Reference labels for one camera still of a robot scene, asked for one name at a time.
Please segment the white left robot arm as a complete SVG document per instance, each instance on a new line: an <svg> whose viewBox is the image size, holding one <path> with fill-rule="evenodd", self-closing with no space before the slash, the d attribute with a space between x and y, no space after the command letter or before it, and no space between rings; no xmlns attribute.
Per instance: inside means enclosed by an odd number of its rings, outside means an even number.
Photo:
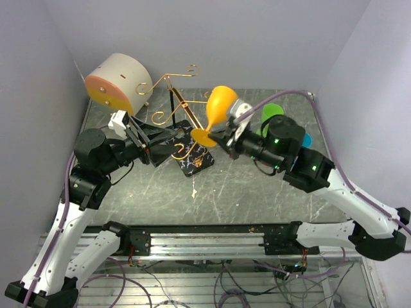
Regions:
<svg viewBox="0 0 411 308"><path fill-rule="evenodd" d="M22 279L8 284L6 297L24 307L73 307L91 274L113 254L131 246L130 229L109 221L80 254L74 251L112 187L111 174L136 160L157 167L177 148L170 140L174 128L144 123L124 111L115 112L108 124L118 135L109 139L100 128L84 130L77 138L66 169L64 190L49 234Z"/></svg>

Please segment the orange plastic wine glass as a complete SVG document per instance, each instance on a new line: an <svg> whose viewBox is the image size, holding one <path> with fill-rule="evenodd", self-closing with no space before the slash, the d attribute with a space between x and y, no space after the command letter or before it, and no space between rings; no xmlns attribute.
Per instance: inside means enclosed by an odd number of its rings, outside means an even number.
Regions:
<svg viewBox="0 0 411 308"><path fill-rule="evenodd" d="M207 128L193 129L191 131L191 138L205 147L216 146L216 142L209 137L211 129L215 125L227 120L227 111L237 99L237 93L230 87L225 85L215 87L206 103Z"/></svg>

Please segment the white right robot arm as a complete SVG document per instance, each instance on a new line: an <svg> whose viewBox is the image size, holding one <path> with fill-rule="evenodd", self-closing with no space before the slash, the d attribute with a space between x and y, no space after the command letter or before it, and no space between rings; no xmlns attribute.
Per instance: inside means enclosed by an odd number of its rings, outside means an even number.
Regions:
<svg viewBox="0 0 411 308"><path fill-rule="evenodd" d="M208 137L231 158L250 157L255 163L272 167L269 176L283 174L283 180L307 194L320 196L348 215L343 223L289 224L283 238L284 249L292 254L303 248L334 246L352 248L360 255L385 261L405 252L407 237L403 233L410 219L404 207L392 208L350 188L340 171L326 156L302 145L305 129L285 115L275 115L262 124L265 136L241 128L229 119L226 129Z"/></svg>

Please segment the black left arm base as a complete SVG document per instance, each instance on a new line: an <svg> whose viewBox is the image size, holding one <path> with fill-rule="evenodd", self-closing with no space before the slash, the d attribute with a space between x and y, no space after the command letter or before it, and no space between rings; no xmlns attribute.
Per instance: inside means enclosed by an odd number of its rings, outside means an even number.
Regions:
<svg viewBox="0 0 411 308"><path fill-rule="evenodd" d="M120 238L119 248L115 256L149 256L151 250L150 234L140 228L134 228L113 221L107 227L108 231L115 233Z"/></svg>

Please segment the green plastic wine glass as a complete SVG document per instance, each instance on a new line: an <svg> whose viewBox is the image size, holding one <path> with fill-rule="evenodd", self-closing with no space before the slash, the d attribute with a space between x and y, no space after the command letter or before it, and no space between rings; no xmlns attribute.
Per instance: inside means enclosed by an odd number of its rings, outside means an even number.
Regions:
<svg viewBox="0 0 411 308"><path fill-rule="evenodd" d="M263 111L262 111L262 115L261 115L261 125L260 127L257 129L256 133L258 135L263 135L265 136L267 134L267 128L268 125L266 125L264 127L263 132L261 132L261 127L263 125L263 123L267 120L270 119L272 116L276 116L276 115L283 115L284 114L284 110L280 105L277 105L275 103L268 103L263 107Z"/></svg>

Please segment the blue plastic wine glass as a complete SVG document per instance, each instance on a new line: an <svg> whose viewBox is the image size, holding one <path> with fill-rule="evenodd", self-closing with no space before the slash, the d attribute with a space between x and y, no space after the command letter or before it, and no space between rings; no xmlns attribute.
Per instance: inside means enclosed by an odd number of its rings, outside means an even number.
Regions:
<svg viewBox="0 0 411 308"><path fill-rule="evenodd" d="M313 139L309 133L305 133L303 142L302 142L302 147L304 148L310 148L312 145Z"/></svg>

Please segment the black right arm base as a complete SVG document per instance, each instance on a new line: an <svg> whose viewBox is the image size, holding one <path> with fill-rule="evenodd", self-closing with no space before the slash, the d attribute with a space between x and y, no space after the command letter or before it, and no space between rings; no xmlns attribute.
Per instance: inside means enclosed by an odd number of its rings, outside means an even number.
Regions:
<svg viewBox="0 0 411 308"><path fill-rule="evenodd" d="M257 225L255 232L263 234L265 255L300 255L304 249L309 255L318 255L318 246L308 248L297 241L297 231L301 225L302 221Z"/></svg>

